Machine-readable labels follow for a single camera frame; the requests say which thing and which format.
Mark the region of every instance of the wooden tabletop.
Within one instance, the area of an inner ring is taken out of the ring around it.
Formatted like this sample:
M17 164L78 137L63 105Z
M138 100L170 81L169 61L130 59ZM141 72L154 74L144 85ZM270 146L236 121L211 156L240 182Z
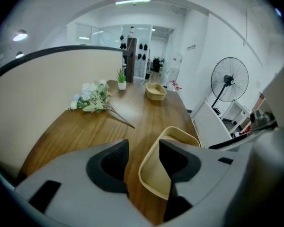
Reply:
M142 186L138 177L139 166L165 128L178 127L197 139L195 128L176 92L168 91L163 101L151 101L145 95L145 86L128 83L125 91L119 91L116 81L108 81L108 84L112 94L111 105L135 129L105 111L67 110L40 137L20 174L29 176L67 152L128 139L129 161L124 181L129 198L151 223L161 224L167 201Z

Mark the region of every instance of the wicker tray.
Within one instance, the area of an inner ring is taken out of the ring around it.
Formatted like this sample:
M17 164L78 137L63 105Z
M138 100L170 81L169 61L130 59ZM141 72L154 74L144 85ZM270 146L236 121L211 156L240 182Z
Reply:
M169 198L171 180L159 160L160 139L175 140L196 147L200 147L200 144L195 137L176 127L170 126L156 139L142 161L138 173L140 182L147 190L167 200Z
M165 98L166 91L163 86L157 83L145 83L146 96L150 100L162 101Z

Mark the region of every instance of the small white pot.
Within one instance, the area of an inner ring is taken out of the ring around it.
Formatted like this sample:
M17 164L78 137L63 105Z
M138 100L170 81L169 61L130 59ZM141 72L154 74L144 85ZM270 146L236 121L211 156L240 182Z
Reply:
M118 82L118 88L119 88L119 90L125 90L126 89L126 82L124 82L124 83Z

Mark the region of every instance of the fan stand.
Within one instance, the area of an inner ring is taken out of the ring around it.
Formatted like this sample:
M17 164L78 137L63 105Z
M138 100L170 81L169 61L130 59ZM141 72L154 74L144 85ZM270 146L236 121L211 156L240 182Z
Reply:
M217 108L214 108L214 105L215 105L215 104L217 103L217 101L219 100L219 98L220 98L222 92L224 91L224 89L225 89L226 87L230 87L230 86L232 86L232 85L234 84L233 75L232 75L232 76L225 75L223 81L224 81L225 84L224 84L224 86L222 87L221 92L220 92L219 95L217 96L217 99L215 100L215 102L214 102L213 105L212 105L212 109L214 109L214 110L216 109L215 112L218 113L218 114L220 114L220 111L219 111Z

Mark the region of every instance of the standing fan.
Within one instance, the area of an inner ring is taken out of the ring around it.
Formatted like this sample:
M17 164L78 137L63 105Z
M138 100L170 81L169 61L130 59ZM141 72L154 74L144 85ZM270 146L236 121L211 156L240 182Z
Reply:
M245 93L249 76L245 65L234 57L227 57L218 62L213 69L211 87L217 97L212 105L217 114L220 111L214 108L218 100L232 102L238 100Z

